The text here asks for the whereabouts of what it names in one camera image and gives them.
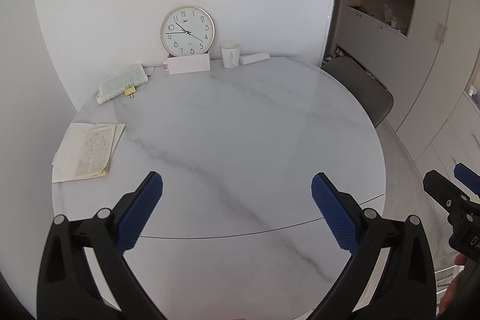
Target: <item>chair backrest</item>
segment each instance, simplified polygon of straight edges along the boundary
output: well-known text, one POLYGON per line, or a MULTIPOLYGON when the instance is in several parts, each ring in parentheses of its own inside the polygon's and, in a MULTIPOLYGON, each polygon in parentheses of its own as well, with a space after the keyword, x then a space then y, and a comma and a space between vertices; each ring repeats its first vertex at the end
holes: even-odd
POLYGON ((358 100, 377 127, 393 107, 393 96, 352 58, 336 57, 322 69, 338 80, 358 100))

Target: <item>clock face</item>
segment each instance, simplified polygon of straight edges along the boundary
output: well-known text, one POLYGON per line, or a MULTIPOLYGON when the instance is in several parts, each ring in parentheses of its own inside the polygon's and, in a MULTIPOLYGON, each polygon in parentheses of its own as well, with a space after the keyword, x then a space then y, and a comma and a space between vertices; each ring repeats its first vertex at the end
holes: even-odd
POLYGON ((160 31, 163 46, 174 56, 206 53, 215 35, 213 21, 205 10, 182 6, 172 10, 160 31))

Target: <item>white cabinet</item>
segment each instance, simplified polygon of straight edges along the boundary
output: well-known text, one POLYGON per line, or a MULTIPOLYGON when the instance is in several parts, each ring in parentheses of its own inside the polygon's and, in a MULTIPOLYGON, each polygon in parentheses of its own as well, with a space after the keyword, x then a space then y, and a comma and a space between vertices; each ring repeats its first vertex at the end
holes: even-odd
POLYGON ((445 26, 449 4, 450 0, 416 0, 406 45, 389 54, 390 68, 382 82, 394 97, 387 120, 395 131, 418 98, 433 66, 440 47, 435 33, 439 23, 445 26))
POLYGON ((349 10, 342 8, 335 41, 368 68, 393 95, 394 105, 387 120, 395 131, 407 117, 434 65, 440 47, 435 33, 440 23, 446 24, 449 4, 450 0, 416 0, 406 38, 386 27, 380 28, 380 23, 376 28, 373 24, 367 26, 359 22, 348 26, 351 18, 343 14, 349 10))
MULTIPOLYGON (((464 93, 431 144, 415 160, 421 177, 436 170, 468 194, 473 202, 479 203, 479 198, 454 176, 457 163, 480 172, 480 143, 476 141, 476 133, 480 133, 480 111, 464 93)), ((447 240, 452 235, 452 228, 446 220, 448 214, 437 202, 433 202, 433 206, 447 240)))
POLYGON ((480 112, 465 93, 460 97, 448 122, 467 150, 475 171, 480 172, 480 112))
MULTIPOLYGON (((445 170, 440 158, 438 157, 437 153, 435 152, 434 148, 429 145, 425 151, 421 153, 421 155, 415 160, 415 164, 420 172, 420 176, 422 179, 424 178, 425 174, 431 170, 436 170, 440 174, 442 174, 445 178, 448 178, 447 171, 445 170)), ((446 210, 441 207, 437 202, 434 200, 432 201, 433 208, 436 211, 438 219, 440 221, 440 226, 445 225, 448 223, 447 217, 448 213, 446 210)))
POLYGON ((450 0, 438 55, 421 93, 397 131, 412 159, 440 130, 469 81, 480 46, 479 20, 480 0, 450 0))
POLYGON ((470 198, 474 199, 476 196, 454 176, 454 168, 457 163, 463 163, 470 169, 475 169, 473 163, 469 157, 469 154, 465 150, 462 142, 455 134, 450 123, 447 121, 440 132, 435 136, 435 139, 431 142, 431 145, 437 153, 442 165, 445 167, 448 178, 458 188, 466 192, 470 198))

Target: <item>screw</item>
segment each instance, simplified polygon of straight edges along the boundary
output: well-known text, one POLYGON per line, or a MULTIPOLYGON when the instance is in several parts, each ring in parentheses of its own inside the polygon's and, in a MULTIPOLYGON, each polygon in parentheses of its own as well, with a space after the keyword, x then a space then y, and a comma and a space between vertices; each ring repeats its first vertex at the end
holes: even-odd
POLYGON ((416 215, 412 214, 412 215, 410 216, 410 222, 411 222, 413 225, 417 226, 418 224, 420 224, 420 219, 419 219, 416 215))
POLYGON ((363 214, 365 215, 366 218, 373 220, 375 217, 377 217, 377 212, 374 211, 373 209, 365 209, 363 211, 363 214))
POLYGON ((99 219, 106 219, 108 216, 110 216, 110 209, 108 209, 108 208, 100 209, 97 212, 97 217, 99 219))
POLYGON ((55 218, 53 219, 53 223, 57 226, 59 226, 64 221, 65 221, 65 216, 63 214, 59 214, 58 216, 55 216, 55 218))

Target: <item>cabinet handle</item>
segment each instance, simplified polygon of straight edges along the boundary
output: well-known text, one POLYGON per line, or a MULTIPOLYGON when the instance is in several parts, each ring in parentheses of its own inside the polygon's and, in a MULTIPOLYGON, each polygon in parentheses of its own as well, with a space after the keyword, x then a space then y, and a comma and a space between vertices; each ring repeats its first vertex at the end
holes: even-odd
POLYGON ((475 133, 472 133, 472 136, 475 138, 475 141, 477 142, 477 145, 478 147, 480 148, 480 140, 479 138, 477 137, 477 135, 475 133))
POLYGON ((448 31, 448 26, 445 26, 445 30, 443 31, 443 36, 442 36, 442 44, 445 42, 445 36, 447 35, 448 31))
POLYGON ((442 31, 443 23, 440 22, 437 26, 437 31, 435 33, 435 41, 440 41, 440 32, 442 31))

